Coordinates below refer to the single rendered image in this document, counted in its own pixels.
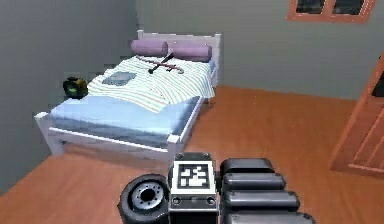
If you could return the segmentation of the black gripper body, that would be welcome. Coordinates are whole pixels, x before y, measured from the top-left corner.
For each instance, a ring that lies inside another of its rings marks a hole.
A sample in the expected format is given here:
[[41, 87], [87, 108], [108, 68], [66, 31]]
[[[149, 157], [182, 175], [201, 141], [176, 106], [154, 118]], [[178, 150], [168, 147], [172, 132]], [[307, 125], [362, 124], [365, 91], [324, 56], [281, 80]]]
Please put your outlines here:
[[160, 174], [141, 175], [129, 182], [117, 205], [123, 224], [168, 224], [166, 178]]

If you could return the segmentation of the white bed with blue mattress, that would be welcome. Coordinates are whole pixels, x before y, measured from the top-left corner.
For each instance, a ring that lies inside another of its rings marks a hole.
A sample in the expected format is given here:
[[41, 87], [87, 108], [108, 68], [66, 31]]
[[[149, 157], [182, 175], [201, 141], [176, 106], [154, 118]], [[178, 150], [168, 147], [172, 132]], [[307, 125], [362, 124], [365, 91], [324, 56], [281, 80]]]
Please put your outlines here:
[[[177, 43], [212, 47], [210, 77], [213, 87], [219, 76], [221, 35], [177, 35], [137, 32], [136, 39], [159, 40], [168, 44], [168, 54]], [[108, 96], [67, 99], [34, 119], [53, 155], [64, 153], [67, 144], [129, 153], [137, 157], [171, 160], [184, 148], [201, 106], [210, 98], [193, 97], [169, 104], [160, 112]]]

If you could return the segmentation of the striped white blanket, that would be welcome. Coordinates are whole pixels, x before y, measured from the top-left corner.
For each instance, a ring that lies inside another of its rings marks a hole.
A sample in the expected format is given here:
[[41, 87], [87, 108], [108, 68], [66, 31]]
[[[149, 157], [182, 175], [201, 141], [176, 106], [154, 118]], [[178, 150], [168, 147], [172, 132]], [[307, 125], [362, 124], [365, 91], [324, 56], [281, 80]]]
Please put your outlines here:
[[[167, 71], [165, 68], [158, 68], [150, 74], [148, 70], [153, 64], [148, 60], [160, 62], [162, 58], [145, 57], [145, 61], [142, 61], [131, 57], [123, 60], [115, 68], [107, 69], [103, 75], [89, 82], [88, 94], [129, 101], [155, 113], [169, 104], [178, 104], [193, 97], [215, 96], [208, 63], [171, 59], [169, 64], [181, 68], [182, 74], [176, 69]], [[128, 72], [135, 74], [135, 77], [121, 86], [103, 83], [117, 72]]]

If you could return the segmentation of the grey laptop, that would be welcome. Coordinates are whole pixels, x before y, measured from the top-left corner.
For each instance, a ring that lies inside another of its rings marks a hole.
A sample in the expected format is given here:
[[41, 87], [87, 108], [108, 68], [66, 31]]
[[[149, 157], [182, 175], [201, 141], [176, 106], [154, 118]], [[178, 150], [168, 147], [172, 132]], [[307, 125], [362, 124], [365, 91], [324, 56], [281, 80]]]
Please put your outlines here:
[[105, 78], [102, 83], [112, 86], [124, 86], [136, 77], [132, 72], [115, 72], [109, 77]]

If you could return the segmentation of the black and green round object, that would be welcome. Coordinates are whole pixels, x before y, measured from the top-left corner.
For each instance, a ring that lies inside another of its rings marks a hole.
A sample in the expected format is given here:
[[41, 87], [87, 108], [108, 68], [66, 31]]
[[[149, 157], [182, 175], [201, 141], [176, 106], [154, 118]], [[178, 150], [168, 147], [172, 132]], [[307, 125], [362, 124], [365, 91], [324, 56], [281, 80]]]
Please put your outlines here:
[[82, 99], [88, 94], [86, 81], [77, 77], [68, 77], [63, 82], [63, 89], [66, 96], [71, 99]]

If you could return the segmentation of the red curved cane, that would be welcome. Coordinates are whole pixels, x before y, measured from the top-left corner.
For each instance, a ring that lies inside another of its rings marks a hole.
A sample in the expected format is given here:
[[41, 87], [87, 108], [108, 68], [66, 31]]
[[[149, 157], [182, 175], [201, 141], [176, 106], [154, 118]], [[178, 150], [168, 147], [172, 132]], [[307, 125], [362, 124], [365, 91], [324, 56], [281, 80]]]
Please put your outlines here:
[[[141, 56], [136, 56], [136, 58], [138, 60], [141, 60], [143, 62], [147, 62], [149, 63], [150, 61], [154, 61], [154, 60], [148, 60], [148, 59], [145, 59], [144, 57], [141, 57]], [[176, 65], [170, 65], [170, 64], [167, 64], [165, 63], [165, 66], [160, 66], [160, 67], [166, 67], [168, 72], [172, 71], [172, 70], [177, 70], [178, 71], [178, 74], [183, 74], [184, 73], [184, 70], [180, 67], [177, 67]]]

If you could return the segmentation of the black baseball bat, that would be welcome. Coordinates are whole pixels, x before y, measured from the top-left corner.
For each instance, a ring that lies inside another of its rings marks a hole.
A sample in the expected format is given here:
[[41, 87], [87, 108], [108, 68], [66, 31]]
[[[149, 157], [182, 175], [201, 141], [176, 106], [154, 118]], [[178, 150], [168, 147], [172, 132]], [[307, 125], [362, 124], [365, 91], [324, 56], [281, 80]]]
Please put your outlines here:
[[173, 53], [170, 53], [167, 55], [162, 61], [157, 62], [157, 61], [150, 61], [149, 63], [154, 64], [155, 66], [151, 69], [148, 69], [149, 74], [153, 74], [153, 72], [158, 69], [160, 66], [165, 66], [165, 63], [171, 60], [174, 57]]

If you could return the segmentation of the purple bolster pillow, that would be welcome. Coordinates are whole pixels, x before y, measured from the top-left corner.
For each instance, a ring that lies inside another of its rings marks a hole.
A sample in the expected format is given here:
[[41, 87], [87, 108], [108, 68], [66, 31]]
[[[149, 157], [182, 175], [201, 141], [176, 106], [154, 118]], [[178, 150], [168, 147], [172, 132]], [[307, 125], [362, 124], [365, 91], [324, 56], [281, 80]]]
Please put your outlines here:
[[177, 43], [172, 49], [175, 58], [193, 62], [209, 62], [212, 47], [205, 44]]
[[164, 57], [168, 54], [168, 44], [159, 40], [136, 39], [131, 42], [134, 54], [146, 57]]

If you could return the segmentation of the orange wooden door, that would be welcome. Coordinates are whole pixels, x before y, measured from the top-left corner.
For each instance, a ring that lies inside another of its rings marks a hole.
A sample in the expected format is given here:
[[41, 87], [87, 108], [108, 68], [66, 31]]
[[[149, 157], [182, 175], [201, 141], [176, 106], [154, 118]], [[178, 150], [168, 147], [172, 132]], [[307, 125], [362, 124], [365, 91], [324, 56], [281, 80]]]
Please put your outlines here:
[[330, 169], [384, 178], [384, 52], [336, 144]]

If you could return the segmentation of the orange framed window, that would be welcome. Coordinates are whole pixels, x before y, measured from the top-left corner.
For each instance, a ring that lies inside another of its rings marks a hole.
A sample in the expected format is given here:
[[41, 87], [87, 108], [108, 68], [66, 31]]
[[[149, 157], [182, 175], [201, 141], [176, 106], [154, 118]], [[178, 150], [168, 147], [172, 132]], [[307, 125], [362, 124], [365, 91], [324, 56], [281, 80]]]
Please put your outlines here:
[[287, 21], [366, 23], [377, 0], [289, 0]]

